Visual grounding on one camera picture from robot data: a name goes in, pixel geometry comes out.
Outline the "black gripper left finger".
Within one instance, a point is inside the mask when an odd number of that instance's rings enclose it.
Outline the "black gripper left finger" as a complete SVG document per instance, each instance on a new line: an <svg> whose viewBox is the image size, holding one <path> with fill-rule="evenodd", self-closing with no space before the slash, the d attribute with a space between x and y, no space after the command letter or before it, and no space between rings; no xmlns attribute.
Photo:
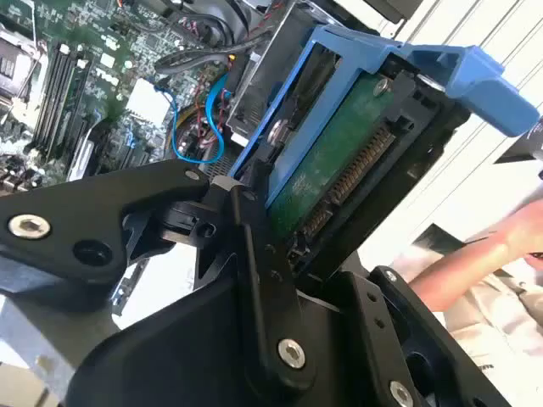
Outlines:
<svg viewBox="0 0 543 407"><path fill-rule="evenodd" d="M316 376L299 297L259 196L178 160L17 192L1 200L1 291L62 312L95 311L126 268L198 250L204 285L237 286L243 363L258 393L303 393Z"/></svg>

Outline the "person's bare hand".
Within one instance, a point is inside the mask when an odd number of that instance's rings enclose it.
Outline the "person's bare hand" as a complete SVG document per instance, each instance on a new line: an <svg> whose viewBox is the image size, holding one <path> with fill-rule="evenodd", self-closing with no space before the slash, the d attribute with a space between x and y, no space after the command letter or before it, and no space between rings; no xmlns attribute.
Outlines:
<svg viewBox="0 0 543 407"><path fill-rule="evenodd" d="M511 259L542 253L542 200L524 206L503 223L501 239Z"/></svg>

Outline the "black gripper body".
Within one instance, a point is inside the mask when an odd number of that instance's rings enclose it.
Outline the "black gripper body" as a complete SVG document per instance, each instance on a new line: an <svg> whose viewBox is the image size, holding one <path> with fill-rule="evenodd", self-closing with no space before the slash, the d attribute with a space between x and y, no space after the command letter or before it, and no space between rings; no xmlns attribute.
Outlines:
<svg viewBox="0 0 543 407"><path fill-rule="evenodd" d="M300 300L316 377L300 394L258 393L243 363L235 281L221 278L100 343L67 406L374 406L365 349L347 325L353 302Z"/></svg>

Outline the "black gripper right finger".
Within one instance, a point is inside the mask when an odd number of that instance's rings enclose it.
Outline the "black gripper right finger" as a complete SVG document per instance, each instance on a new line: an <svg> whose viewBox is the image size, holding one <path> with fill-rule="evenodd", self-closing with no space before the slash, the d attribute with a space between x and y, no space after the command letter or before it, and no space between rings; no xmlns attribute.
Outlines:
<svg viewBox="0 0 543 407"><path fill-rule="evenodd" d="M317 357L302 406L507 406L389 267L338 272L318 297L300 294Z"/></svg>

